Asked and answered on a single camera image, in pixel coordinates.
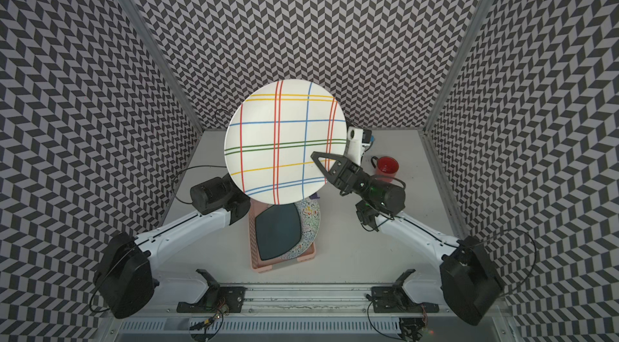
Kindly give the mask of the teal square plate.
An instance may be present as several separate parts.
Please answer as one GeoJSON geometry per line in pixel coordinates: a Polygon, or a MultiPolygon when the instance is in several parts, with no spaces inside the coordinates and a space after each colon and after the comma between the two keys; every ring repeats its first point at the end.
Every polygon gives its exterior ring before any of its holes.
{"type": "Polygon", "coordinates": [[[301,241],[301,218],[292,203],[274,205],[255,220],[256,244],[262,261],[283,258],[301,241]]]}

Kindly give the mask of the white plate coloured stripes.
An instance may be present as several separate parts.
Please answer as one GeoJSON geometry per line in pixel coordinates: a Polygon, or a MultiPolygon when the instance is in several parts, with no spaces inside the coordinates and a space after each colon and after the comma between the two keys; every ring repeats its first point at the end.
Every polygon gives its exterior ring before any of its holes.
{"type": "Polygon", "coordinates": [[[342,155],[347,141],[347,121],[335,96],[314,82],[287,79],[243,100],[227,127],[223,153],[245,195],[282,205],[324,187],[327,180],[311,155],[342,155]]]}

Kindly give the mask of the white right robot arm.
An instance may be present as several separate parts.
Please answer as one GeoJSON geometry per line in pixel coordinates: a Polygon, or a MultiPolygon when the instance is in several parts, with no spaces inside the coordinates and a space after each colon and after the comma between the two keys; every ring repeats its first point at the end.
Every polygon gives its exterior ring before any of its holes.
{"type": "Polygon", "coordinates": [[[449,236],[408,216],[402,180],[370,175],[351,159],[334,153],[314,152],[311,159],[341,195],[360,197],[356,214],[361,224],[399,240],[425,258],[431,267],[429,275],[411,270],[398,285],[409,301],[446,306],[472,326],[482,321],[506,284],[481,240],[449,236]]]}

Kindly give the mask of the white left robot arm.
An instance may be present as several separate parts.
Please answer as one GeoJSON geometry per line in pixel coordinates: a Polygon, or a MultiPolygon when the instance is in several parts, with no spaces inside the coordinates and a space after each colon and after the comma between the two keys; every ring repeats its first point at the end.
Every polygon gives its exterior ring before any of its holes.
{"type": "Polygon", "coordinates": [[[166,261],[205,236],[243,219],[251,199],[230,175],[215,177],[190,190],[194,210],[150,232],[114,236],[93,280],[95,290],[116,319],[135,315],[149,303],[177,303],[184,311],[215,311],[220,285],[204,269],[198,277],[161,271],[166,261]]]}

